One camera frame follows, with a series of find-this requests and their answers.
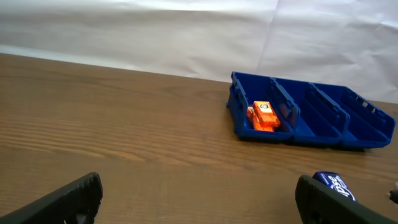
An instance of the blue package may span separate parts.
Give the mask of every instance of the blue package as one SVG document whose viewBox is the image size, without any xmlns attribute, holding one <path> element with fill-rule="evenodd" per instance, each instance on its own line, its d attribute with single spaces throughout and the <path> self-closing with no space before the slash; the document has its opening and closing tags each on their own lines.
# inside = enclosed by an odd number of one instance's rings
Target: blue package
<svg viewBox="0 0 398 224">
<path fill-rule="evenodd" d="M 354 202 L 357 202 L 353 193 L 351 193 L 338 174 L 334 172 L 318 171 L 312 178 L 339 192 L 341 195 L 350 198 Z"/>
</svg>

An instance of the blue tray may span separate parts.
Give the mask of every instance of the blue tray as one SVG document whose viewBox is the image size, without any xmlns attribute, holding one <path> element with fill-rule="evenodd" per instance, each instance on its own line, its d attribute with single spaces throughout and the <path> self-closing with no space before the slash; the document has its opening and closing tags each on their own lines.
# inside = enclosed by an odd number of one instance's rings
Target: blue tray
<svg viewBox="0 0 398 224">
<path fill-rule="evenodd" d="M 342 147 L 383 147 L 395 120 L 345 86 L 232 73 L 228 108 L 240 139 Z M 269 101 L 280 119 L 274 132 L 257 131 L 246 117 L 254 101 Z"/>
</svg>

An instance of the wooden surface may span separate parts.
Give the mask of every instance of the wooden surface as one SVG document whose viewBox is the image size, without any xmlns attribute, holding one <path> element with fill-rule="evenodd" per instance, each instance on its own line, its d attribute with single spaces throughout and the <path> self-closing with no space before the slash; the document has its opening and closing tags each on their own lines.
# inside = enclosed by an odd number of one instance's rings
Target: wooden surface
<svg viewBox="0 0 398 224">
<path fill-rule="evenodd" d="M 0 55 L 0 215 L 97 171 L 96 223 L 301 223 L 298 178 L 330 170 L 398 221 L 396 134 L 366 152 L 238 141 L 228 86 Z"/>
</svg>

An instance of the white backdrop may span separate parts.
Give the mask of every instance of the white backdrop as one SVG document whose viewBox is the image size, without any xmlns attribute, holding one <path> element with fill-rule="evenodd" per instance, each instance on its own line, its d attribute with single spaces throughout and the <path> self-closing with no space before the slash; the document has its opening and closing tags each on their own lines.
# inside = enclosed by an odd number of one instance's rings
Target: white backdrop
<svg viewBox="0 0 398 224">
<path fill-rule="evenodd" d="M 230 82 L 347 85 L 398 103 L 396 0 L 13 0 L 0 52 Z"/>
</svg>

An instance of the orange toy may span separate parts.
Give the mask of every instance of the orange toy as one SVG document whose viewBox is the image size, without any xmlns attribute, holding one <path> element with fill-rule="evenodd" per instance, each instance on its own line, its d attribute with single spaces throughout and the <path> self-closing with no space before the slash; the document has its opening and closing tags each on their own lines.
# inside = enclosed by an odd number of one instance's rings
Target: orange toy
<svg viewBox="0 0 398 224">
<path fill-rule="evenodd" d="M 253 107 L 251 107 L 251 106 L 248 107 L 247 116 L 248 116 L 250 122 L 253 124 L 253 128 L 255 130 L 272 131 L 272 132 L 274 131 L 274 128 L 272 128 L 272 127 L 263 127 L 263 126 L 261 126 L 259 118 L 256 116 Z"/>
<path fill-rule="evenodd" d="M 259 118 L 262 127 L 279 127 L 280 121 L 272 106 L 267 101 L 255 101 L 253 103 L 254 114 Z"/>
</svg>

